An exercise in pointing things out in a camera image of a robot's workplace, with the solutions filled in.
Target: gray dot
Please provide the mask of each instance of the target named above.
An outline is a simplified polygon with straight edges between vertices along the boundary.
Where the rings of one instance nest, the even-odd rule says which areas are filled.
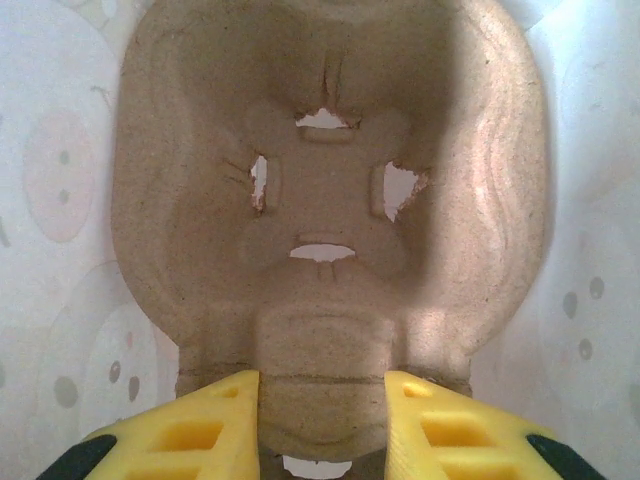
[[[576,312],[578,311],[578,296],[575,292],[569,292],[564,296],[562,299],[562,309],[567,317],[573,318],[576,316]]]
[[[593,277],[589,283],[589,294],[594,300],[599,300],[604,295],[604,281],[600,277]]]
[[[640,428],[640,385],[631,385],[629,387],[629,402],[631,403],[633,418],[638,428]]]
[[[66,190],[60,190],[60,193],[58,194],[58,200],[60,200],[61,204],[66,205],[69,202],[69,192],[67,192]]]
[[[53,393],[63,408],[71,408],[78,401],[78,387],[69,377],[58,377],[53,385]]]
[[[583,360],[590,360],[593,355],[593,345],[587,338],[580,340],[578,344],[578,353]]]
[[[60,157],[58,157],[60,159],[60,163],[63,165],[69,165],[69,162],[71,161],[71,158],[69,157],[69,152],[67,152],[66,150],[63,150],[62,152],[60,152]]]
[[[129,401],[133,402],[140,392],[140,379],[131,377],[129,379]]]
[[[111,364],[111,369],[109,370],[109,381],[111,383],[116,383],[120,378],[120,362],[115,361]]]

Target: pink circle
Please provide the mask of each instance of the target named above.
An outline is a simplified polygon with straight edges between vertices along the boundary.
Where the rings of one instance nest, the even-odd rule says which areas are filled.
[[[94,157],[79,116],[57,111],[33,130],[24,154],[24,190],[31,216],[47,238],[69,242],[93,200]]]

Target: yellow plastic piece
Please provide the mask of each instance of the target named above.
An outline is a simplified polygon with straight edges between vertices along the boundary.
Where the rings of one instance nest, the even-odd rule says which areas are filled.
[[[407,373],[385,388],[385,480],[562,480],[526,439],[548,430]]]
[[[94,432],[118,443],[86,480],[259,480],[258,385],[241,372]]]

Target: yellow plastic block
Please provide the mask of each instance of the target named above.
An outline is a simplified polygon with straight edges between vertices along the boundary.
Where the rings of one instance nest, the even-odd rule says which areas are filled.
[[[562,480],[526,439],[546,429],[404,372],[385,388],[385,480]]]
[[[259,480],[258,385],[241,372],[94,432],[118,442],[87,480]]]

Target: torn hole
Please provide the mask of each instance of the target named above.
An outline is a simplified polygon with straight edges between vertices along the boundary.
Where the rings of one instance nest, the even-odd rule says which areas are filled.
[[[356,252],[344,245],[318,243],[294,248],[289,253],[291,258],[305,258],[316,262],[333,262],[347,257],[355,257]]]
[[[384,213],[392,222],[426,186],[426,175],[397,168],[389,162],[384,170]]]
[[[284,468],[293,476],[306,479],[334,479],[342,478],[351,470],[351,462],[330,463],[298,460],[297,458],[284,457]]]
[[[253,208],[258,212],[264,210],[264,196],[267,188],[267,159],[262,155],[258,157],[256,163],[251,168],[251,177],[253,179],[253,194],[251,201]]]
[[[326,108],[321,108],[315,115],[307,115],[296,122],[298,127],[314,127],[333,130],[337,128],[348,128],[349,126],[340,120],[340,117],[329,113]]]

